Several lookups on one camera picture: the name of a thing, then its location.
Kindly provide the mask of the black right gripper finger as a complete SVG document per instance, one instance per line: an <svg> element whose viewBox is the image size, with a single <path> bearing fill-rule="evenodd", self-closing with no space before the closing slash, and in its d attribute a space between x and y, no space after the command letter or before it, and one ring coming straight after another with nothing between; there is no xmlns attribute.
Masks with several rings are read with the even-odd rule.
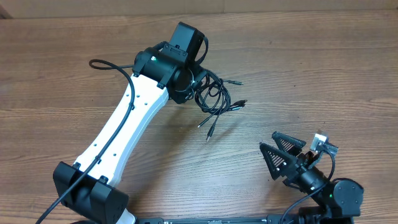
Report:
<svg viewBox="0 0 398 224"><path fill-rule="evenodd" d="M285 151L293 156L297 156L302 152L302 148L306 145L306 142L293 138L286 134L275 131L272 134L272 139L277 144L277 147L281 151Z"/></svg>
<svg viewBox="0 0 398 224"><path fill-rule="evenodd" d="M294 171L298 159L286 151L261 143L259 146L273 180L288 176Z"/></svg>

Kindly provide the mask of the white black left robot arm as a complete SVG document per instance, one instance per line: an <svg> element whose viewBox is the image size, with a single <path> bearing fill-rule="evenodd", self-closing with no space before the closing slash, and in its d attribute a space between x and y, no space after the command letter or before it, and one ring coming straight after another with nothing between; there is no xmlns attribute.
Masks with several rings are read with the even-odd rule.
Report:
<svg viewBox="0 0 398 224"><path fill-rule="evenodd" d="M205 76L197 53L208 44L198 29L179 22L168 42L140 51L124 96L93 143L73 165L60 162L53 172L58 199L90 223L137 223L127 210L129 197L117 189L129 156L152 118L169 99L186 102Z"/></svg>

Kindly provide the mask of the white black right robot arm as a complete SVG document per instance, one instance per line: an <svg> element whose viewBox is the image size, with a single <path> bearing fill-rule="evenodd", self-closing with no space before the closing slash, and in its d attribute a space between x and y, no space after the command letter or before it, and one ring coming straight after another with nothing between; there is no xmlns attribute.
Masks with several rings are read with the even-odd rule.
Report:
<svg viewBox="0 0 398 224"><path fill-rule="evenodd" d="M283 177L285 186L305 196L283 214L268 215L266 223L353 223L360 216L364 188L349 178L333 178L338 147L326 134L316 133L306 153L303 140L277 131L272 139L276 147L259 144L272 179Z"/></svg>

